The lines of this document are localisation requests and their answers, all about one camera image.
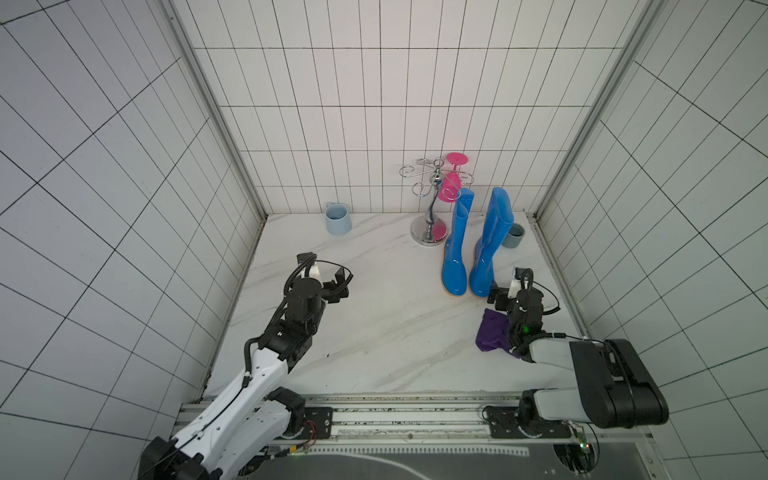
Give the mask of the purple cloth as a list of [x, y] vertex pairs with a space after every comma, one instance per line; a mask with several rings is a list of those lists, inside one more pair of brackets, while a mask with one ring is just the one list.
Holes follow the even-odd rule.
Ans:
[[503, 350], [510, 354], [512, 347], [507, 338], [508, 327], [506, 314], [485, 309], [475, 338], [477, 348], [482, 352]]

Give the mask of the blue rubber boot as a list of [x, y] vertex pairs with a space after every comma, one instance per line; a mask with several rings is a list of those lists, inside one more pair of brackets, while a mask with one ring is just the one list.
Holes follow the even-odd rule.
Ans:
[[474, 193], [470, 189], [459, 190], [451, 219], [451, 232], [445, 242], [441, 280], [445, 290], [453, 296], [462, 296], [467, 290], [462, 248], [473, 200]]
[[488, 211], [480, 239], [474, 248], [474, 264], [469, 286], [477, 297], [487, 297], [494, 282], [493, 257], [514, 224], [508, 193], [500, 187], [491, 192]]

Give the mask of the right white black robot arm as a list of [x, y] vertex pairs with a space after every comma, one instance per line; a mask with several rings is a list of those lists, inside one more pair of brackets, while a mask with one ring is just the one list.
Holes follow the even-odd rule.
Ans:
[[544, 307], [547, 291], [530, 268], [517, 268], [508, 287], [492, 282], [487, 303], [506, 320], [479, 332], [487, 347], [575, 376], [574, 387], [524, 391], [514, 413], [519, 430], [534, 438], [545, 427], [567, 422], [601, 429], [665, 424], [668, 403], [631, 342], [546, 331], [543, 319], [560, 310]]

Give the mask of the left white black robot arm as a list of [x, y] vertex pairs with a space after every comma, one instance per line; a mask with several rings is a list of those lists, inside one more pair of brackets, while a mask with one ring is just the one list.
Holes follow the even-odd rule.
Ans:
[[215, 400], [174, 436], [153, 439], [139, 461], [141, 479], [233, 479], [273, 459], [269, 446], [285, 438], [294, 453], [314, 440], [306, 401], [283, 382], [312, 345], [329, 304], [349, 295], [351, 270], [338, 266], [324, 281], [320, 259], [301, 253], [265, 331], [245, 341], [244, 368]]

